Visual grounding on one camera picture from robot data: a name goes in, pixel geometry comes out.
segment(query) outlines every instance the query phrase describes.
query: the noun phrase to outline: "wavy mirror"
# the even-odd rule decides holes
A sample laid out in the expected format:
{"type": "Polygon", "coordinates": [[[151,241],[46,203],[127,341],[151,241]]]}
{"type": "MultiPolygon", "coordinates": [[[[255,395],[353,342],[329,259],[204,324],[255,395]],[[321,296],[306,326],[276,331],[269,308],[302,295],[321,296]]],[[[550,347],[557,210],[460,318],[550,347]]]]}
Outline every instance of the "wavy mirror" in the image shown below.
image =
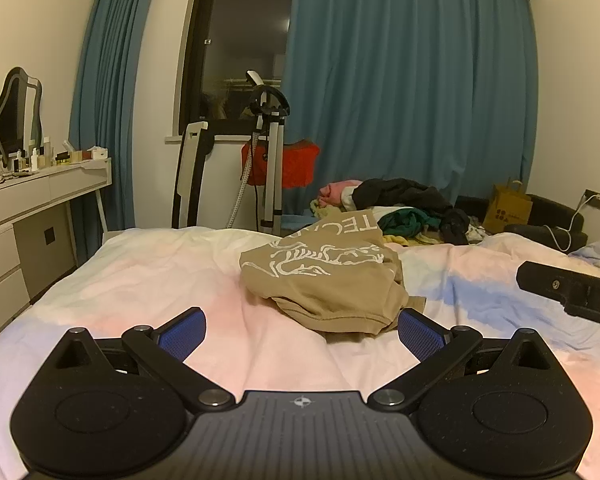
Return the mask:
{"type": "Polygon", "coordinates": [[[42,145],[40,99],[42,83],[17,66],[9,70],[0,94],[0,170],[7,171],[9,156],[42,145]]]}

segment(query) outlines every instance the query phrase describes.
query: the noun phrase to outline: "curtain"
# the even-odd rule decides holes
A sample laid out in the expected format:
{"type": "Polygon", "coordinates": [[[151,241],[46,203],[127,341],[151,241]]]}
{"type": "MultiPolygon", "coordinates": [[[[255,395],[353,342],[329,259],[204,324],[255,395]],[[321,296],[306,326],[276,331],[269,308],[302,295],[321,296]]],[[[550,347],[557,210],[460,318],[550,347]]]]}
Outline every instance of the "curtain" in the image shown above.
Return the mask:
{"type": "Polygon", "coordinates": [[[329,182],[405,177],[488,196],[526,181],[538,63],[529,0],[293,0],[285,140],[321,148],[299,214],[329,182]]]}
{"type": "MultiPolygon", "coordinates": [[[[78,67],[69,140],[101,146],[112,159],[102,190],[109,230],[133,227],[132,121],[140,44],[151,0],[95,0],[78,67]]],[[[78,264],[98,250],[102,227],[93,193],[71,202],[78,264]]]]}

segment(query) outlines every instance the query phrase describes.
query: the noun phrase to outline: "tie-dye bedding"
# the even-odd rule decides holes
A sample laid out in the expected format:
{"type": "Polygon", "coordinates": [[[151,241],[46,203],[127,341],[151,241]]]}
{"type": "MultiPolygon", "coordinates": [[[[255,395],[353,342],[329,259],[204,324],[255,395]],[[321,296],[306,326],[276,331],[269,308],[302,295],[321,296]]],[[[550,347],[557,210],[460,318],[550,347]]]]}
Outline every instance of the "tie-dye bedding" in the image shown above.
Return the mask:
{"type": "MultiPolygon", "coordinates": [[[[249,389],[353,389],[366,398],[417,363],[395,331],[375,338],[311,332],[248,294],[240,283],[240,254],[271,239],[239,230],[130,230],[9,325],[0,334],[0,480],[26,472],[9,417],[71,326],[113,337],[200,306],[207,334],[186,364],[237,398],[249,389]]],[[[425,314],[438,323],[468,324],[487,337],[508,337],[521,326],[541,333],[591,410],[594,435],[578,471],[586,480],[600,480],[600,325],[567,316],[558,303],[520,291],[515,281],[525,260],[599,277],[600,269],[510,234],[480,246],[394,249],[407,290],[428,298],[425,314]]]]}

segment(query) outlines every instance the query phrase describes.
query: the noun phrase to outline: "desk leg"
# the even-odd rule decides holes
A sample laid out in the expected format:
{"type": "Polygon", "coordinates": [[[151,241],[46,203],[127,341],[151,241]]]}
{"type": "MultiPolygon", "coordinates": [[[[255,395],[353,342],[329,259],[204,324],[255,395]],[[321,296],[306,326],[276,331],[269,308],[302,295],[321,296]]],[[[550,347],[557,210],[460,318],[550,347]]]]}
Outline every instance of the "desk leg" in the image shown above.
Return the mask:
{"type": "Polygon", "coordinates": [[[100,223],[102,224],[102,232],[108,233],[107,229],[107,219],[104,216],[104,207],[102,206],[102,196],[100,195],[100,190],[96,189],[96,201],[98,202],[98,212],[100,213],[100,223]]]}
{"type": "Polygon", "coordinates": [[[75,248],[75,233],[74,233],[74,219],[71,216],[71,204],[70,201],[67,200],[64,203],[64,208],[66,209],[66,219],[69,222],[69,236],[71,237],[71,249],[74,252],[74,262],[78,264],[78,250],[75,248]]]}

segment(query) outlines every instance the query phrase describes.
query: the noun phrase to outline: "white desk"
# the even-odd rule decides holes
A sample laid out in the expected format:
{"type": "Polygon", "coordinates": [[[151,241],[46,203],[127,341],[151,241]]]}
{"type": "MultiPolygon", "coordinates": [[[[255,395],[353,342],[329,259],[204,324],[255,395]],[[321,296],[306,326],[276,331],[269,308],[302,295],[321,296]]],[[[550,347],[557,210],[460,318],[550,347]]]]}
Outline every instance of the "white desk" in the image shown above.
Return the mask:
{"type": "MultiPolygon", "coordinates": [[[[0,330],[29,306],[29,293],[20,269],[20,255],[13,224],[45,209],[64,203],[72,231],[69,200],[95,192],[105,232],[100,189],[111,184],[111,160],[85,160],[54,166],[0,184],[0,330]]],[[[74,233],[71,232],[75,257],[74,233]]]]}

